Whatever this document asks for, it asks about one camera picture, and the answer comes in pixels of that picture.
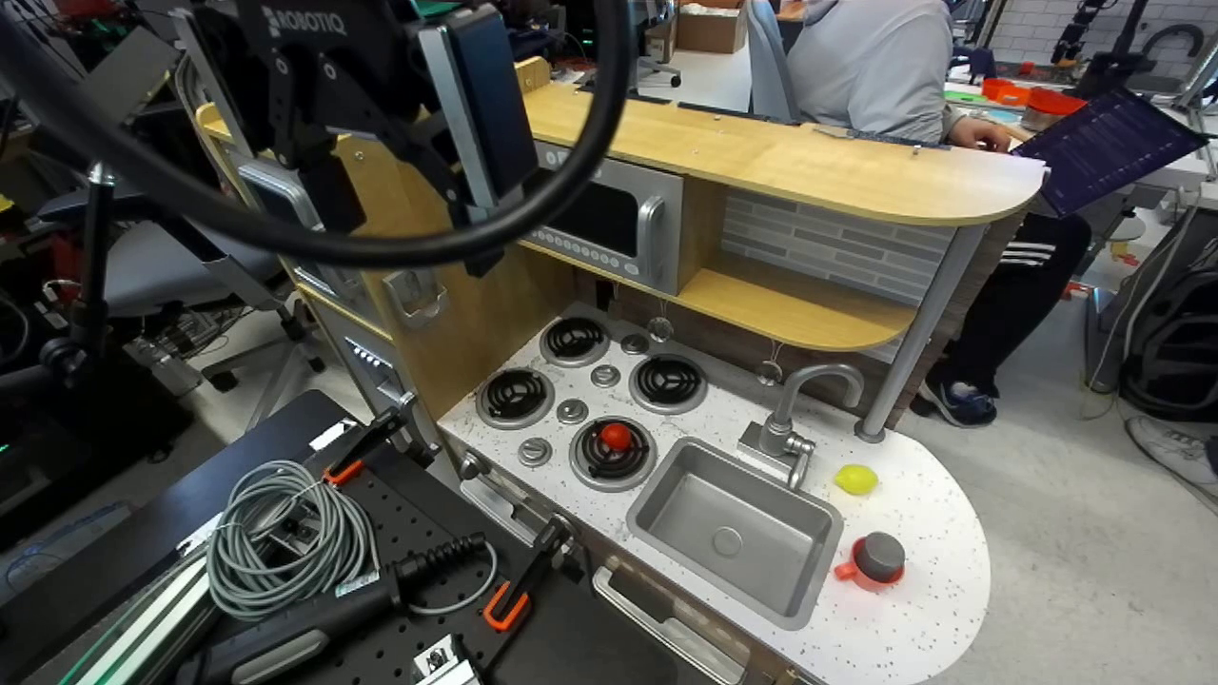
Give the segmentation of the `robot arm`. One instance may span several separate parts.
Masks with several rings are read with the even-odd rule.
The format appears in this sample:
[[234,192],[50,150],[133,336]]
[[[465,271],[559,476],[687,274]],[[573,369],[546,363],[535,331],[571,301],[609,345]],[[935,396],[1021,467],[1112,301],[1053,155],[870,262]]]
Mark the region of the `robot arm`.
[[[239,226],[239,241],[333,267],[440,267],[482,278],[511,244],[474,226],[479,192],[511,192],[535,169],[494,9],[425,17],[414,0],[194,0],[172,13],[191,62],[215,83],[232,134],[295,169],[308,192],[337,180],[323,211],[337,231]],[[354,188],[329,164],[333,134],[370,134],[445,203],[447,231],[351,241]]]

